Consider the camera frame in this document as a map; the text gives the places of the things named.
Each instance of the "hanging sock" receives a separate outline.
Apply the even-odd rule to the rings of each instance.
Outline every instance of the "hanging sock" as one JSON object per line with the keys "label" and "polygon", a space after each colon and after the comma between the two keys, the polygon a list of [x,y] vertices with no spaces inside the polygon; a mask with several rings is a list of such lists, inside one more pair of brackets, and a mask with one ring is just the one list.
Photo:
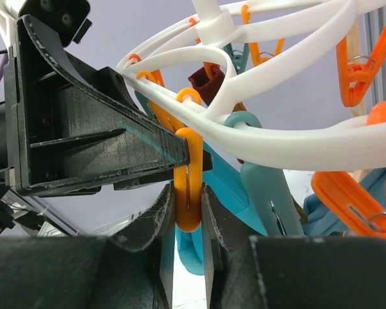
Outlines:
{"label": "hanging sock", "polygon": [[[193,89],[200,94],[201,99],[207,106],[212,103],[225,79],[225,74],[218,67],[212,66],[211,70],[214,74],[212,80],[208,78],[205,67],[202,67],[200,70],[194,72],[188,78],[188,81],[192,84]],[[242,102],[237,103],[233,109],[233,111],[245,110],[246,108]]]}
{"label": "hanging sock", "polygon": [[[369,194],[386,208],[386,168],[374,169],[361,182],[360,185]],[[316,194],[304,200],[304,210],[309,216],[309,221],[303,226],[308,236],[329,236],[334,232],[345,232],[349,228],[330,211],[317,197]]]}

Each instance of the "white plastic rod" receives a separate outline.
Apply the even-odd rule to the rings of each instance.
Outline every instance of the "white plastic rod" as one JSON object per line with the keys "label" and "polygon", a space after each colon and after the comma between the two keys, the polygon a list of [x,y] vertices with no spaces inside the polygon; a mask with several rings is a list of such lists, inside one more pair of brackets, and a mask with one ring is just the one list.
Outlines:
{"label": "white plastic rod", "polygon": [[192,0],[200,21],[211,21],[221,14],[217,0]]}

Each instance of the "orange plastic hook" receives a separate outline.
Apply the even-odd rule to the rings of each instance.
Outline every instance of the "orange plastic hook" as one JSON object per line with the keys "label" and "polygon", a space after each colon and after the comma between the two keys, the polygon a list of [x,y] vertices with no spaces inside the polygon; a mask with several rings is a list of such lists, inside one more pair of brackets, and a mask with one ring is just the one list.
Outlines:
{"label": "orange plastic hook", "polygon": [[[137,53],[132,53],[129,56],[129,60],[131,60],[131,59],[136,60],[136,62],[132,62],[131,64],[136,64],[137,62],[142,61],[142,58]],[[161,76],[160,70],[156,70],[156,71],[152,72],[152,75],[156,79],[155,83],[159,84],[161,87],[165,86],[165,82],[163,81],[163,77]]]}
{"label": "orange plastic hook", "polygon": [[336,47],[340,96],[347,108],[357,106],[386,60],[386,27],[365,64],[349,64],[346,37]]}
{"label": "orange plastic hook", "polygon": [[[186,95],[193,96],[200,104],[199,93],[192,88],[182,89],[177,101]],[[203,183],[203,137],[189,127],[176,131],[176,135],[186,138],[190,163],[174,168],[174,190],[176,223],[183,232],[194,232],[201,222],[201,187]]]}
{"label": "orange plastic hook", "polygon": [[[153,74],[149,71],[140,71],[136,78],[140,79],[142,77],[146,77],[149,81],[154,82],[157,84],[156,78],[153,76]],[[159,105],[154,103],[153,101],[149,100],[149,103],[152,107],[152,110],[154,114],[157,116],[160,123],[166,127],[167,129],[175,132],[178,129],[184,127],[184,125],[175,117],[173,117],[171,114],[166,112],[163,108],[161,108]]]}
{"label": "orange plastic hook", "polygon": [[[194,26],[195,24],[198,23],[193,17],[190,18],[188,21],[191,24],[191,26]],[[196,39],[196,43],[199,44],[200,42],[201,42],[200,38],[197,38]],[[220,65],[215,64],[215,63],[211,63],[211,62],[204,62],[203,66],[205,67],[205,71],[206,71],[207,77],[210,80],[213,79],[213,77],[214,77],[214,74],[213,74],[213,71],[212,71],[212,66],[220,68]]]}
{"label": "orange plastic hook", "polygon": [[[249,12],[249,6],[248,5],[242,6],[241,15],[242,15],[243,23],[249,24],[250,23],[250,12]],[[276,50],[275,50],[274,55],[272,55],[272,57],[275,57],[282,52],[283,46],[284,46],[284,41],[285,41],[285,39],[280,39],[277,42]],[[252,62],[253,62],[254,66],[258,66],[258,65],[271,59],[271,57],[261,57],[262,53],[259,51],[259,44],[257,44],[256,42],[249,43],[249,49],[250,49],[250,56],[252,58]]]}

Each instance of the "teal cloth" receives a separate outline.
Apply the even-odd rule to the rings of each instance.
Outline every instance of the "teal cloth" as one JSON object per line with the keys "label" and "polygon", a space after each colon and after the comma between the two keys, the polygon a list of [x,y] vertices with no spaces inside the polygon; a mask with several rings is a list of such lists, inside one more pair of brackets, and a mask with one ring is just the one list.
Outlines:
{"label": "teal cloth", "polygon": [[[246,189],[240,179],[240,173],[223,160],[209,145],[203,146],[213,158],[213,169],[203,173],[203,182],[207,183],[220,202],[240,220],[262,235],[266,231],[251,204]],[[204,275],[203,240],[201,227],[193,233],[182,232],[176,227],[179,257],[186,269],[195,275]]]}

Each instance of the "screw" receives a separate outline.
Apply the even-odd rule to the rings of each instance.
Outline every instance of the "screw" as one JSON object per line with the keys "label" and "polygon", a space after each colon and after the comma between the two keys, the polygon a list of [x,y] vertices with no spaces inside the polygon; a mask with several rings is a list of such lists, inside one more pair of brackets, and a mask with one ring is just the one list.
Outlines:
{"label": "screw", "polygon": [[40,0],[40,6],[45,11],[51,10],[51,1],[50,0]]}
{"label": "screw", "polygon": [[68,13],[64,14],[63,17],[62,17],[62,22],[66,26],[70,26],[71,25],[71,16],[70,16],[70,14],[68,14]]}

